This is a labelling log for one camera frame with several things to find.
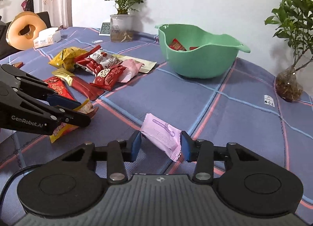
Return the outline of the red long snack packet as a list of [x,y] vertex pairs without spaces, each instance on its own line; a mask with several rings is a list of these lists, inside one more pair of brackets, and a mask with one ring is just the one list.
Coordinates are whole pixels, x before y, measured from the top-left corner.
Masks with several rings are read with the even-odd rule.
[[68,91],[65,83],[60,78],[50,77],[45,80],[45,83],[47,83],[48,87],[53,89],[59,95],[71,100],[75,100],[72,94]]

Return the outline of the yellow chip bag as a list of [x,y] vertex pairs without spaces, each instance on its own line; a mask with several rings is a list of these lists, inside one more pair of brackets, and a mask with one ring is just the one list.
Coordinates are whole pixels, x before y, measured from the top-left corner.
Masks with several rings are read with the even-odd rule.
[[60,51],[49,64],[57,69],[64,68],[66,71],[75,70],[75,59],[86,54],[87,51],[78,47],[68,47]]

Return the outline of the white red jujube snack bag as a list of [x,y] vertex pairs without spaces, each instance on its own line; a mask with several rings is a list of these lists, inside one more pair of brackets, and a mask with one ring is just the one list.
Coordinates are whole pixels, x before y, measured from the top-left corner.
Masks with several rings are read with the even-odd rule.
[[100,45],[84,53],[74,60],[75,65],[93,74],[95,77],[104,69],[121,63],[121,60],[107,53]]

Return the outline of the cream long snack packet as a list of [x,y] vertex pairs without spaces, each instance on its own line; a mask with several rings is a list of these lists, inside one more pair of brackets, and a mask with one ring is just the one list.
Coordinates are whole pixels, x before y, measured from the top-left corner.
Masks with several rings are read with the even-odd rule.
[[113,56],[118,58],[121,61],[134,60],[134,61],[137,61],[139,63],[142,63],[142,66],[141,66],[139,72],[144,73],[144,74],[148,74],[157,64],[157,62],[139,59],[139,58],[135,58],[132,56],[124,56],[124,55],[119,55],[119,54],[113,54]]

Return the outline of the gold and red long packet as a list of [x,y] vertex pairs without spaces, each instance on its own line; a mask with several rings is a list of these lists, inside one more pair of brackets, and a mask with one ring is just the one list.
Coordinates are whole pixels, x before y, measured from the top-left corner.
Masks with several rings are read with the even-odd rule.
[[103,93],[104,90],[98,87],[92,86],[83,79],[79,78],[75,74],[65,70],[64,68],[59,68],[51,72],[54,76],[61,78],[65,81],[70,87],[78,91],[80,94],[84,95],[90,100],[96,100]]

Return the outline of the red snacks in bowl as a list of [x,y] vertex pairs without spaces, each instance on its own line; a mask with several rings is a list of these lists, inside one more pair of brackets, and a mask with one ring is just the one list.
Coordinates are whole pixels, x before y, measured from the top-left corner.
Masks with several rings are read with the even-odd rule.
[[198,46],[191,46],[188,50],[179,42],[176,38],[172,40],[169,44],[169,47],[175,51],[192,51],[198,49]]

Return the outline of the small brown item on cloth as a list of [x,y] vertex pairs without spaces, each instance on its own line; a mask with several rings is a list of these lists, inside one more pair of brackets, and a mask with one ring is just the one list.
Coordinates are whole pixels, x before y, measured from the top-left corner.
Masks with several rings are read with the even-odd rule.
[[24,65],[23,62],[16,62],[16,63],[12,64],[12,66],[14,66],[14,67],[16,67],[16,68],[18,68],[18,69],[20,69],[21,67],[23,67],[23,65]]

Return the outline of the red square snack packet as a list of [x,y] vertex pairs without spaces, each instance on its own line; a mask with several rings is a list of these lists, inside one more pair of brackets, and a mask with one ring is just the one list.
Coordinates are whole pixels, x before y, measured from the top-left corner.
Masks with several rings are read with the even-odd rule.
[[125,69],[126,68],[122,65],[115,65],[111,68],[103,69],[97,74],[90,85],[96,88],[111,91]]

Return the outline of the blue plaid tablecloth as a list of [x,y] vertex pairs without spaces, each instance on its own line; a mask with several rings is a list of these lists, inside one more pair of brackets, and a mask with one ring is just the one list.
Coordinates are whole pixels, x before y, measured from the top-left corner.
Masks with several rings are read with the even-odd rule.
[[[276,95],[274,76],[238,58],[221,76],[208,80],[185,79],[165,62],[157,37],[140,33],[128,43],[113,43],[92,28],[70,27],[62,40],[42,49],[12,54],[3,63],[23,62],[23,71],[48,79],[49,61],[61,50],[75,46],[157,62],[148,74],[133,78],[100,96],[98,111],[85,129],[76,129],[51,143],[37,134],[1,131],[1,184],[30,165],[43,164],[85,141],[97,146],[128,138],[151,113],[193,138],[225,146],[237,142],[296,174],[304,194],[297,214],[312,223],[312,97],[303,94],[289,103]],[[264,95],[275,107],[264,104]]]

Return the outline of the donut shaped cushion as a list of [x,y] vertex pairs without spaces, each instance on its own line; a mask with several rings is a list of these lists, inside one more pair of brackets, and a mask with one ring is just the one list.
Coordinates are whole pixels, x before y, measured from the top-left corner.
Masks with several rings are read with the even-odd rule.
[[15,49],[28,50],[33,47],[39,32],[46,28],[46,23],[36,13],[24,11],[10,23],[6,32],[6,41]]

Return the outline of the pale pink snack packet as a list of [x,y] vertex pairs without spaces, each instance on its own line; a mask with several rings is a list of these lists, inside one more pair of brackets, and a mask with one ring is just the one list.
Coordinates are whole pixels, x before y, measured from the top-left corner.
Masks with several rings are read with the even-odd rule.
[[125,70],[119,77],[118,82],[128,83],[133,77],[135,77],[139,73],[139,70],[143,63],[137,60],[127,59],[124,60],[121,65],[125,67]]

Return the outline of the white care label tag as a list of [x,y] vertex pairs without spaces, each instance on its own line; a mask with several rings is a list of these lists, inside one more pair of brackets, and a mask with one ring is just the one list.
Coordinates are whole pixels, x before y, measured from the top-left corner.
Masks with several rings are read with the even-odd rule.
[[275,107],[274,99],[269,95],[264,95],[264,104]]

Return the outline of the white digital clock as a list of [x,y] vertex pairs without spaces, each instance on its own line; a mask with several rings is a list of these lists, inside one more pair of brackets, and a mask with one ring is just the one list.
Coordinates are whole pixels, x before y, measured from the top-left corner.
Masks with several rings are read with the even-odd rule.
[[99,30],[99,36],[110,36],[111,23],[104,22]]

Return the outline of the feathery plant in clear pot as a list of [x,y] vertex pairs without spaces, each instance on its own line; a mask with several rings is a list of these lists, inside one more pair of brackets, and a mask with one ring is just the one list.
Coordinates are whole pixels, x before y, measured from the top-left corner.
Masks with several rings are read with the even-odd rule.
[[115,3],[116,14],[110,16],[110,40],[115,43],[133,40],[133,13],[143,0],[107,0]]

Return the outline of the leafy plant in glass vase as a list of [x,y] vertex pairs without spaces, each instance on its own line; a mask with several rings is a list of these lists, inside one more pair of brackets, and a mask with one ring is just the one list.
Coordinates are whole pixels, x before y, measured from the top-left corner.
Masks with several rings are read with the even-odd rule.
[[299,65],[305,54],[312,53],[312,0],[281,0],[264,23],[276,25],[273,36],[286,41],[293,51],[293,63],[276,76],[275,90],[286,102],[294,102],[303,93],[303,87],[297,81],[297,72],[312,63],[310,57]]

